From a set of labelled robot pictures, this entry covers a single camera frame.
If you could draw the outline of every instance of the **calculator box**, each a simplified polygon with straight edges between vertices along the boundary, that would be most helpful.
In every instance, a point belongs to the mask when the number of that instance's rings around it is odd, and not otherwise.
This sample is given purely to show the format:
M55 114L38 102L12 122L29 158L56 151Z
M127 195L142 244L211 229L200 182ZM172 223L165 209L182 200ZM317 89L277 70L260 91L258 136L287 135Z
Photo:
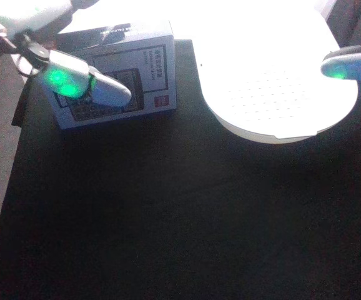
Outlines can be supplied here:
M176 108L175 47L169 21L121 24L58 34L50 45L117 79L132 93L124 107L58 95L43 86L61 129Z

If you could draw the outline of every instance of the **black table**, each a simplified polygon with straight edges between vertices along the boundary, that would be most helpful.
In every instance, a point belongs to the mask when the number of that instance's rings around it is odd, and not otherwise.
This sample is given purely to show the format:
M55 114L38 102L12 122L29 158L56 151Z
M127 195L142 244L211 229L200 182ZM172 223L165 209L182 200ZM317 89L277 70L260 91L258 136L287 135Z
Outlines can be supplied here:
M360 299L361 106L288 145L204 103L60 132L35 86L0 217L0 299Z

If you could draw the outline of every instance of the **calculator image on box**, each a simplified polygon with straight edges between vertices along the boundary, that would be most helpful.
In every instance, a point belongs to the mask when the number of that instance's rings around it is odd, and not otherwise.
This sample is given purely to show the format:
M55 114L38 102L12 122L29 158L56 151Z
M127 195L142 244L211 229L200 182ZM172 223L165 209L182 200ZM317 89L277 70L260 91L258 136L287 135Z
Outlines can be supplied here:
M114 114L123 114L144 109L142 81L138 69L109 72L104 73L104 75L116 78L131 91L132 98L126 106L112 107L96 104L89 93L79 99L73 99L54 93L54 97L56 98L59 107L69 108L75 121L97 119L112 116Z

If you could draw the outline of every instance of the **dark surface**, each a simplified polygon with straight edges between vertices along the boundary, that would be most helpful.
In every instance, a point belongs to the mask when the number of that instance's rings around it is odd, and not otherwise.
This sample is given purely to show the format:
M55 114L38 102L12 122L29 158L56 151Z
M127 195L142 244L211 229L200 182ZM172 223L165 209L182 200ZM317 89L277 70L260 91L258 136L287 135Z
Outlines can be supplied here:
M0 299L361 299L361 106L303 142L224 129L176 43L173 114L61 133L35 87Z

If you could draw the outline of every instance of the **red logo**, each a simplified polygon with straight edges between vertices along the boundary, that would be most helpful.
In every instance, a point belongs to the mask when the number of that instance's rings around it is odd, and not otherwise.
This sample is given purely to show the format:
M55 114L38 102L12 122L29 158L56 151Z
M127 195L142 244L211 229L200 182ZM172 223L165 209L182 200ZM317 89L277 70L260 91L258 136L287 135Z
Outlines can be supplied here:
M169 96L165 95L165 96L154 97L154 104L156 105L157 108L159 108L160 106L169 105Z

